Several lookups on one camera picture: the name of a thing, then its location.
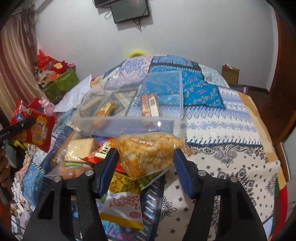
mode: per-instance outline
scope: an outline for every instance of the curtain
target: curtain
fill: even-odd
[[[35,78],[37,40],[34,12],[23,10],[7,21],[0,33],[0,107],[10,120],[15,101],[29,104],[35,97],[45,97]]]

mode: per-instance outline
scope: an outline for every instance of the pink plush pig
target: pink plush pig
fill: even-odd
[[[55,105],[53,103],[50,103],[48,99],[42,97],[41,100],[39,100],[39,103],[44,108],[44,113],[46,115],[56,115],[56,113],[54,112]]]

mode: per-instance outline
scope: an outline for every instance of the wooden floor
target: wooden floor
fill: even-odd
[[[269,93],[249,90],[247,93],[253,99],[258,112],[264,122],[272,141],[282,133],[293,115],[293,108],[282,96],[273,96]]]

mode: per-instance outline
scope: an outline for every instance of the transparent plastic box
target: transparent plastic box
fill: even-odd
[[[180,71],[103,79],[85,95],[71,121],[88,135],[112,137],[162,131],[179,136],[183,118],[182,90]],[[160,116],[155,115],[155,109],[153,116],[142,115],[141,96],[149,93],[156,95]],[[106,103],[115,104],[111,115],[97,117]],[[154,107],[157,103],[149,102]]]

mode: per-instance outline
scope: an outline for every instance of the patchwork bedspread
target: patchwork bedspread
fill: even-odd
[[[214,177],[236,176],[252,200],[261,221],[266,223],[273,217],[280,162],[269,160],[250,111],[240,95],[228,88],[217,71],[176,56],[141,56],[127,59],[105,73],[101,83],[107,92],[120,90],[116,94],[112,92],[113,98],[118,95],[128,96],[135,103],[143,92],[142,87],[131,82],[132,88],[118,88],[116,85],[122,85],[120,78],[172,70],[181,71],[183,79],[184,116],[180,137],[196,153],[187,159]],[[20,179],[23,195],[33,205],[37,204],[40,193],[46,190],[42,176],[50,171],[51,158],[76,128],[69,121],[72,113],[73,110],[60,116],[48,155],[38,148],[29,149],[32,161],[25,176]],[[215,239],[219,203],[220,197],[216,197],[209,240]],[[106,221],[103,221],[103,225],[112,240],[181,240],[194,204],[195,200],[190,200],[183,193],[177,172],[172,167],[141,195],[143,230],[129,229]],[[270,232],[270,228],[266,228],[267,236]]]

